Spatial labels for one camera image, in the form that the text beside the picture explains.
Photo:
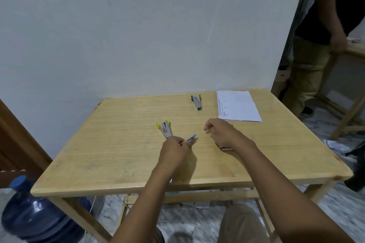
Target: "brown wooden door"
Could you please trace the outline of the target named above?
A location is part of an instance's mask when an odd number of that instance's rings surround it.
[[[39,178],[52,159],[0,100],[0,188],[27,175]]]

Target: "standing person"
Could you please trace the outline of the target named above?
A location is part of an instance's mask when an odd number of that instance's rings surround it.
[[[331,54],[346,50],[346,37],[365,16],[363,0],[314,0],[295,31],[290,86],[282,103],[296,116],[318,91]]]
[[[256,144],[227,121],[205,123],[220,147],[235,150],[249,173],[275,230],[283,243],[353,243],[326,213],[284,176]],[[163,243],[156,227],[167,185],[185,160],[190,146],[183,138],[169,137],[162,145],[156,167],[110,243]],[[218,243],[270,243],[253,209],[238,205],[226,210]]]

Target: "forearm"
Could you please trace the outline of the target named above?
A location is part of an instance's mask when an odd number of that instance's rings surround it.
[[[331,35],[344,33],[341,21],[336,11],[336,0],[316,0],[318,17]]]
[[[249,140],[234,146],[283,242],[353,242]]]
[[[114,234],[111,243],[151,243],[161,210],[169,174],[155,167],[130,212]]]

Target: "hand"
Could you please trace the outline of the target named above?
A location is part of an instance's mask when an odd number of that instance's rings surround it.
[[[183,163],[190,149],[189,143],[178,136],[170,136],[162,144],[155,169],[161,170],[168,180]]]
[[[342,32],[333,33],[330,39],[330,53],[341,54],[347,48],[346,34]]]
[[[243,144],[255,145],[255,143],[243,135],[239,130],[227,121],[219,118],[211,118],[205,123],[204,130],[208,130],[219,148],[227,147],[234,149],[234,145],[241,142]]]

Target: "black shirt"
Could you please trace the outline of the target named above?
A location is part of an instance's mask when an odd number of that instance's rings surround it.
[[[365,16],[365,0],[336,0],[336,11],[348,36]],[[319,20],[316,2],[295,30],[295,34],[313,43],[330,44],[331,34]]]

